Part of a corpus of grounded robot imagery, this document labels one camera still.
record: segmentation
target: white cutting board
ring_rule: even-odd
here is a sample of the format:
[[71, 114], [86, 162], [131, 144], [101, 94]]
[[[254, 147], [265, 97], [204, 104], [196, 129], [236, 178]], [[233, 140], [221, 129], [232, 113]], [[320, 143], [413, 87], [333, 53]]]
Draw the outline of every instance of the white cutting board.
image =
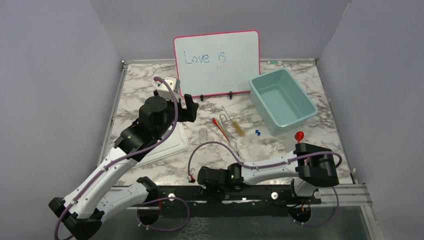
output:
[[[188, 148], [189, 139], [187, 138], [186, 131], [184, 130], [183, 124], [178, 122], [171, 136], [169, 136], [168, 139], [161, 145], [155, 147], [151, 152], [149, 152], [139, 163], [137, 163], [137, 165], [134, 166], [134, 168], [183, 152]], [[125, 155], [125, 152], [118, 147], [112, 148], [105, 158], [115, 160]]]

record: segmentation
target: blue plastic piece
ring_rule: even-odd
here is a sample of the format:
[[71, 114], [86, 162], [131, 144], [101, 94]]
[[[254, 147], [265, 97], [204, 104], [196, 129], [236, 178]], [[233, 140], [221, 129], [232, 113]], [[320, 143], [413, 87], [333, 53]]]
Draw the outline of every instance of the blue plastic piece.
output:
[[285, 68], [250, 80], [250, 87], [250, 100], [273, 136], [302, 125], [318, 113], [317, 106]]

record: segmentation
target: white robotic arm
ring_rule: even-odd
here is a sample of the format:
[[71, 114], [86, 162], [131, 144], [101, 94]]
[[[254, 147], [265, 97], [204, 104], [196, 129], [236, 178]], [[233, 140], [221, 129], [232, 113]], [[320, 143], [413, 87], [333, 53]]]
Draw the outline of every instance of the white robotic arm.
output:
[[178, 79], [155, 77], [154, 80], [161, 83], [153, 92], [154, 96], [146, 99], [138, 111], [138, 118], [115, 141], [115, 148], [120, 148], [126, 155], [105, 159], [76, 190], [65, 198], [55, 197], [48, 204], [58, 217], [55, 239], [59, 239], [61, 222], [76, 239], [89, 239], [102, 222], [127, 207], [143, 203], [149, 197], [150, 188], [157, 187], [148, 178], [139, 178], [141, 181], [105, 196], [122, 175], [161, 144], [158, 141], [165, 141], [172, 134], [177, 122], [196, 120], [199, 104], [193, 102], [191, 95], [185, 94], [186, 108], [182, 108], [181, 100], [176, 97], [179, 97]]
[[244, 164], [250, 167], [278, 164], [281, 162], [287, 162], [287, 164], [260, 169], [252, 169], [242, 166], [241, 176], [243, 177], [243, 183], [247, 185], [256, 185], [267, 180], [295, 177], [293, 184], [294, 193], [299, 197], [312, 196], [317, 187], [299, 178], [299, 173], [296, 172], [298, 163], [289, 162], [290, 159], [295, 157], [297, 156], [293, 154], [293, 152], [290, 152], [284, 156], [271, 158], [268, 160], [245, 162]]

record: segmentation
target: white wall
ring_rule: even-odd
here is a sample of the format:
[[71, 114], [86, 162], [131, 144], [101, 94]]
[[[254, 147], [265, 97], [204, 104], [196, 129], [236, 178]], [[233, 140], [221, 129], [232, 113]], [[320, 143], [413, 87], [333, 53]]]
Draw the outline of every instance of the white wall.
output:
[[88, 0], [0, 1], [0, 239], [53, 239], [48, 203], [94, 169], [120, 68]]
[[354, 0], [318, 62], [387, 240], [423, 239], [424, 1]]
[[177, 36], [257, 29], [262, 58], [319, 58], [350, 0], [91, 0], [125, 60], [173, 59]]

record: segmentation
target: purple cable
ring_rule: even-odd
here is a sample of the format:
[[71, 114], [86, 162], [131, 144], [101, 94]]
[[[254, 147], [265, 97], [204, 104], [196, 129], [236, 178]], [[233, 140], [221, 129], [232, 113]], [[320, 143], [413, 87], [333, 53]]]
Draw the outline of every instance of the purple cable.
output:
[[224, 148], [226, 148], [229, 153], [234, 157], [234, 159], [237, 161], [238, 164], [240, 164], [242, 167], [247, 168], [247, 169], [266, 169], [266, 168], [273, 168], [273, 167], [278, 167], [281, 165], [285, 165], [297, 160], [302, 160], [302, 159], [306, 159], [309, 157], [314, 157], [314, 156], [318, 156], [318, 155], [324, 155], [324, 154], [330, 154], [330, 155], [336, 155], [338, 157], [338, 163], [335, 165], [336, 168], [338, 168], [341, 164], [342, 164], [342, 156], [340, 154], [338, 154], [337, 152], [333, 152], [333, 151], [318, 151], [318, 152], [314, 152], [314, 153], [310, 153], [310, 154], [306, 154], [306, 155], [302, 155], [302, 156], [297, 156], [297, 157], [293, 157], [288, 159], [287, 161], [282, 161], [282, 162], [278, 162], [278, 163], [273, 163], [273, 164], [268, 164], [268, 165], [261, 165], [261, 166], [249, 166], [244, 164], [243, 162], [241, 162], [237, 156], [234, 154], [234, 152], [225, 144], [219, 142], [219, 141], [208, 141], [208, 142], [204, 142], [202, 144], [200, 144], [199, 146], [197, 146], [193, 152], [190, 155], [190, 158], [188, 159], [188, 169], [187, 169], [187, 174], [190, 176], [190, 165], [192, 163], [192, 158], [195, 154], [195, 152], [201, 148], [202, 146], [206, 145], [206, 144], [218, 144], [223, 146]]
[[334, 220], [334, 218], [335, 218], [335, 217], [336, 217], [336, 215], [337, 215], [337, 212], [339, 211], [340, 203], [339, 203], [339, 196], [337, 195], [336, 189], [335, 189], [334, 187], [331, 187], [331, 188], [332, 188], [332, 190], [334, 191], [334, 195], [335, 195], [335, 199], [336, 199], [336, 201], [337, 201], [337, 205], [335, 206], [335, 211], [334, 211], [334, 213], [332, 214], [332, 216], [331, 216], [329, 219], [327, 219], [326, 221], [324, 221], [324, 222], [322, 222], [322, 223], [320, 223], [320, 224], [316, 224], [316, 225], [307, 224], [307, 223], [303, 223], [303, 224], [302, 224], [301, 222], [296, 221], [296, 220], [292, 217], [292, 215], [290, 215], [290, 214], [289, 214], [290, 218], [293, 220], [293, 223], [298, 224], [298, 225], [301, 225], [301, 226], [303, 226], [303, 227], [308, 227], [308, 228], [318, 228], [318, 227], [322, 227], [322, 226], [324, 226], [324, 225], [328, 224], [329, 222], [333, 221], [333, 220]]
[[140, 205], [152, 204], [152, 203], [160, 202], [160, 201], [162, 201], [162, 200], [170, 200], [170, 199], [176, 199], [176, 200], [178, 200], [178, 201], [182, 202], [182, 203], [185, 205], [185, 208], [187, 209], [187, 218], [185, 219], [185, 221], [184, 221], [184, 223], [183, 223], [183, 224], [181, 224], [181, 225], [180, 225], [180, 226], [178, 226], [178, 227], [169, 228], [169, 229], [165, 229], [165, 228], [158, 228], [158, 227], [154, 227], [154, 226], [150, 226], [150, 225], [144, 225], [144, 224], [140, 221], [140, 219], [137, 217], [137, 220], [138, 220], [138, 223], [139, 223], [139, 225], [138, 225], [138, 226], [143, 226], [143, 227], [145, 227], [147, 230], [149, 230], [149, 229], [153, 229], [153, 230], [161, 231], [161, 232], [175, 232], [175, 231], [178, 231], [178, 230], [180, 230], [180, 229], [184, 228], [187, 224], [189, 224], [189, 221], [190, 221], [190, 207], [189, 207], [189, 205], [187, 204], [187, 202], [186, 202], [186, 201], [184, 201], [183, 199], [181, 199], [181, 198], [179, 198], [179, 197], [162, 197], [162, 198], [158, 198], [158, 199], [155, 199], [155, 200], [151, 200], [151, 201], [143, 202], [143, 203], [141, 203]]
[[[108, 169], [108, 168], [110, 168], [112, 165], [114, 165], [114, 164], [116, 164], [116, 163], [118, 163], [118, 162], [120, 162], [120, 161], [122, 161], [122, 160], [124, 160], [124, 159], [127, 159], [127, 158], [131, 158], [131, 157], [133, 157], [133, 156], [135, 156], [135, 155], [138, 155], [138, 154], [142, 154], [142, 153], [144, 153], [144, 152], [147, 152], [147, 151], [150, 151], [150, 150], [152, 150], [152, 149], [154, 149], [154, 148], [156, 148], [157, 146], [159, 146], [159, 145], [161, 145], [163, 142], [165, 142], [165, 140], [167, 140], [170, 136], [171, 136], [171, 134], [174, 132], [174, 130], [175, 130], [175, 128], [177, 127], [177, 122], [178, 122], [178, 105], [177, 105], [177, 98], [175, 97], [175, 95], [174, 95], [174, 92], [173, 92], [173, 90], [171, 89], [171, 87], [168, 85], [168, 83], [166, 83], [165, 82], [165, 80], [163, 80], [162, 78], [160, 78], [160, 77], [158, 77], [158, 76], [155, 76], [154, 78], [153, 78], [153, 80], [154, 81], [158, 81], [158, 82], [161, 82], [161, 83], [163, 83], [163, 84], [165, 84], [165, 87], [168, 89], [168, 91], [169, 91], [169, 93], [170, 93], [170, 95], [171, 95], [171, 97], [172, 97], [172, 101], [173, 101], [173, 106], [174, 106], [174, 108], [175, 108], [175, 117], [174, 117], [174, 120], [173, 120], [173, 123], [172, 123], [172, 128], [171, 128], [171, 130], [168, 132], [168, 134], [166, 134], [163, 138], [162, 138], [162, 140], [160, 140], [160, 141], [158, 141], [157, 143], [155, 143], [155, 144], [153, 144], [153, 145], [151, 145], [151, 146], [149, 146], [149, 147], [147, 147], [147, 148], [145, 148], [145, 149], [142, 149], [142, 150], [140, 150], [140, 151], [135, 151], [135, 152], [133, 152], [133, 153], [130, 153], [130, 154], [128, 154], [128, 155], [125, 155], [125, 156], [121, 156], [120, 158], [118, 158], [118, 159], [115, 159], [115, 160], [113, 160], [113, 161], [111, 161], [111, 162], [109, 162], [109, 164], [107, 164], [107, 165], [105, 165], [104, 166], [104, 168], [105, 169]], [[54, 239], [55, 240], [62, 240], [62, 239], [60, 239], [59, 238], [59, 236], [58, 236], [58, 233], [59, 233], [59, 226], [61, 225], [61, 222], [62, 222], [62, 219], [64, 218], [64, 216], [65, 216], [65, 214], [68, 212], [68, 210], [74, 205], [74, 202], [76, 203], [77, 202], [77, 200], [87, 191], [87, 189], [94, 183], [94, 181], [100, 176], [100, 175], [102, 175], [103, 174], [103, 171], [102, 170], [100, 170], [96, 175], [94, 175], [94, 177], [92, 178], [92, 179], [90, 179], [90, 181], [88, 181], [88, 183], [87, 183], [87, 185], [85, 185], [83, 188], [82, 188], [82, 190], [72, 199], [72, 202], [70, 203], [70, 204], [68, 204], [68, 206], [65, 208], [65, 210], [63, 210], [63, 212], [62, 212], [62, 214], [59, 216], [59, 218], [57, 219], [57, 222], [56, 222], [56, 225], [55, 225], [55, 227], [54, 227]], [[65, 239], [63, 239], [63, 240], [70, 240], [71, 238], [72, 238], [73, 236], [71, 235], [71, 236], [68, 236], [67, 238], [65, 238]]]

